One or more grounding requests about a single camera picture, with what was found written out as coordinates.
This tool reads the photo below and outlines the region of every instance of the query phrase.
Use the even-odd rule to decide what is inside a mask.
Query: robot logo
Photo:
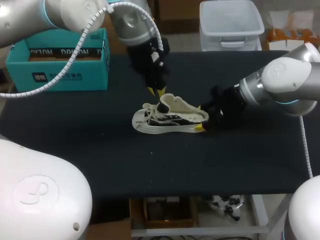
[[[55,181],[44,175],[32,175],[21,180],[14,189],[13,199],[20,210],[39,212],[51,208],[58,200]]]
[[[268,71],[268,75],[271,78],[276,78],[278,76],[280,76],[281,74],[283,74],[286,71],[287,67],[284,63],[280,62],[280,63],[276,63],[272,66],[270,66],[270,69]]]

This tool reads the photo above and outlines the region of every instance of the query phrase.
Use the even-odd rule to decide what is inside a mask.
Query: cardboard box
[[[34,90],[51,81],[66,65],[79,39],[78,33],[56,29],[16,43],[6,67],[17,90]],[[101,28],[88,35],[79,55],[65,76],[48,91],[107,89],[110,50],[106,30]]]
[[[89,226],[85,240],[131,240],[131,220],[112,221]]]
[[[184,198],[187,204],[183,210],[186,211],[188,217],[181,219],[151,220],[149,219],[147,199],[131,198],[130,217],[134,228],[162,229],[162,228],[192,228],[195,224],[199,225],[197,199],[195,197]]]
[[[203,0],[159,0],[157,24],[162,34],[199,32]]]

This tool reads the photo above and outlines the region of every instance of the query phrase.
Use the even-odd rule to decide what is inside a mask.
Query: shoe tongue
[[[162,102],[159,102],[159,104],[156,106],[156,110],[162,114],[167,114],[170,112],[170,108]]]

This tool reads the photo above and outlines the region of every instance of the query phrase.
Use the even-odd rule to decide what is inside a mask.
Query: black tablecloth
[[[171,53],[167,92],[198,106],[213,85],[236,84],[284,53]],[[249,107],[244,126],[213,135],[137,132],[133,114],[156,102],[127,57],[113,55],[107,91],[10,99],[0,133],[77,166],[94,198],[293,193],[308,179],[299,119],[273,104]],[[320,122],[318,110],[306,119],[315,174],[320,127],[310,128]]]

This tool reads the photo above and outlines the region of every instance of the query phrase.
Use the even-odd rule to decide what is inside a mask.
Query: sneaker
[[[171,93],[161,96],[157,105],[145,103],[142,107],[134,114],[132,126],[146,134],[199,133],[204,131],[202,123],[209,120],[208,113]]]

